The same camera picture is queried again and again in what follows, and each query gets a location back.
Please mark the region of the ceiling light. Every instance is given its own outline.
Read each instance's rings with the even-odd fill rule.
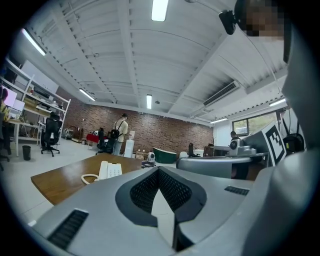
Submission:
[[[153,0],[151,20],[164,22],[166,20],[169,0]]]
[[[278,104],[280,104],[280,103],[282,103],[282,102],[285,102],[285,101],[286,101],[285,98],[280,99],[280,100],[278,100],[278,101],[276,101],[276,102],[270,103],[270,104],[269,104],[269,107],[273,107],[273,106],[278,105]]]
[[[225,121],[225,120],[228,120],[228,118],[223,118],[223,119],[220,119],[220,120],[212,121],[212,122],[210,122],[210,124],[220,123],[220,122]]]
[[[152,95],[147,94],[146,95],[146,108],[151,109],[151,102],[152,102]]]
[[[29,33],[23,28],[21,31],[24,36],[26,37],[26,39],[28,39],[30,41],[30,43],[39,51],[39,53],[41,53],[42,56],[45,56],[46,53],[45,51],[43,51],[40,46],[35,42],[35,40],[33,40],[33,38],[29,35]]]
[[[92,101],[96,101],[94,98],[92,98],[88,93],[86,93],[84,90],[82,90],[82,89],[79,89],[79,91],[80,92],[82,92],[85,96],[87,96],[90,100],[92,100]]]

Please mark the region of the floor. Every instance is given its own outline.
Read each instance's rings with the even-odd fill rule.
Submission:
[[[31,160],[23,159],[22,146],[31,146]],[[26,223],[36,221],[53,205],[36,189],[30,177],[50,170],[72,164],[74,162],[92,157],[97,148],[88,149],[70,140],[61,139],[58,149],[60,154],[41,154],[40,147],[36,144],[19,143],[19,157],[16,157],[15,144],[11,143],[12,155],[10,162],[2,160],[4,171],[0,171],[1,183],[7,198],[17,216]],[[176,164],[159,164],[157,166],[176,167]],[[160,191],[155,196],[152,215],[158,219],[158,228],[164,239],[171,245],[173,239],[174,213]]]

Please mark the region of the white telephone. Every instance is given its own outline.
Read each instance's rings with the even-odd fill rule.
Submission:
[[[108,163],[107,161],[102,161],[100,165],[100,171],[99,171],[99,176],[95,174],[84,174],[81,176],[81,180],[85,184],[90,184],[88,181],[85,180],[85,177],[96,177],[94,180],[100,181],[104,179],[109,179],[118,175],[122,174],[122,169],[121,169],[121,164],[120,163]]]

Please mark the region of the green bathtub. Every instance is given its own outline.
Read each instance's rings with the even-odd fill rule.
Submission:
[[[155,160],[161,164],[173,164],[177,160],[177,153],[165,151],[154,147]]]

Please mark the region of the window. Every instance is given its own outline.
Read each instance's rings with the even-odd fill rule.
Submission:
[[[281,120],[288,107],[273,112],[253,116],[239,121],[232,122],[232,128],[239,137],[248,136],[260,131],[262,128],[275,121],[280,129]]]
[[[247,136],[248,135],[247,119],[233,122],[233,130],[238,136]]]
[[[272,121],[278,122],[276,112],[250,118],[248,119],[248,133],[254,134],[260,131],[262,128],[270,124]]]

